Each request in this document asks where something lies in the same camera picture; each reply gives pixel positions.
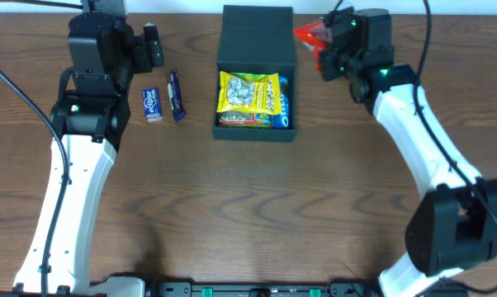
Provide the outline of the red Hacks candy bag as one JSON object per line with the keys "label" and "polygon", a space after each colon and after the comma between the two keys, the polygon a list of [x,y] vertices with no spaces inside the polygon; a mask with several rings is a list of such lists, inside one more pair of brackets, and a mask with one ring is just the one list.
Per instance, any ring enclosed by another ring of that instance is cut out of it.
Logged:
{"label": "red Hacks candy bag", "polygon": [[320,51],[325,50],[332,42],[330,29],[322,20],[311,22],[305,26],[297,27],[293,34],[311,52],[316,60],[317,71],[320,71]]}

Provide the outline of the blue Oreo cookie pack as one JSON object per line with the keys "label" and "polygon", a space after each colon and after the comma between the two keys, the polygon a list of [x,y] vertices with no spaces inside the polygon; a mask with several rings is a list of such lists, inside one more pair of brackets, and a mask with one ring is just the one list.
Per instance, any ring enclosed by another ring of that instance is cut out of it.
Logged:
{"label": "blue Oreo cookie pack", "polygon": [[290,127],[289,83],[287,78],[280,76],[281,112],[272,117],[271,127],[277,130],[287,130]]}

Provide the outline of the yellow Hacks candy bag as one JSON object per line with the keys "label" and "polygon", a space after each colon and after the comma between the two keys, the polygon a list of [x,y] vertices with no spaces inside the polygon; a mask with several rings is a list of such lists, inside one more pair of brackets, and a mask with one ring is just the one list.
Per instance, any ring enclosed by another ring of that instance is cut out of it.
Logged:
{"label": "yellow Hacks candy bag", "polygon": [[277,73],[227,73],[220,71],[216,111],[279,115],[282,111],[280,78]]}

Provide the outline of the green gummy candy bag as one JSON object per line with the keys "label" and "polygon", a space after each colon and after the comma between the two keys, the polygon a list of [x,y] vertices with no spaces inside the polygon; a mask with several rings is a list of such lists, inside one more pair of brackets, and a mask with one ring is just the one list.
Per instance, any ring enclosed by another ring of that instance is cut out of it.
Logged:
{"label": "green gummy candy bag", "polygon": [[223,126],[248,126],[257,128],[269,128],[271,126],[272,115],[238,111],[228,111],[218,114],[218,124]]}

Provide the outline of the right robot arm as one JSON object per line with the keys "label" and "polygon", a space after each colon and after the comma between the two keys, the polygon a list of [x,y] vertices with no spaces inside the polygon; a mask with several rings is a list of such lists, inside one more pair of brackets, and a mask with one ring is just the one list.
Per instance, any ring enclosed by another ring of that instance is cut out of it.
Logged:
{"label": "right robot arm", "polygon": [[497,179],[484,179],[450,140],[427,101],[421,69],[395,62],[387,10],[336,7],[322,27],[322,78],[350,82],[352,99],[393,139],[419,193],[405,254],[378,276],[376,294],[470,292],[457,275],[497,256]]}

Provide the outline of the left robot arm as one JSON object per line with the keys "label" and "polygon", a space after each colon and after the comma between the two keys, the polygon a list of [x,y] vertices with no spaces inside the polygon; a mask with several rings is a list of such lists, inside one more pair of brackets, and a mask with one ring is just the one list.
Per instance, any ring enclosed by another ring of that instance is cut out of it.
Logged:
{"label": "left robot arm", "polygon": [[88,10],[69,22],[73,64],[59,80],[45,124],[53,136],[51,170],[31,248],[13,296],[137,296],[154,285],[133,273],[93,284],[90,252],[98,206],[130,118],[130,83],[163,64],[159,35],[136,35],[123,12]]}

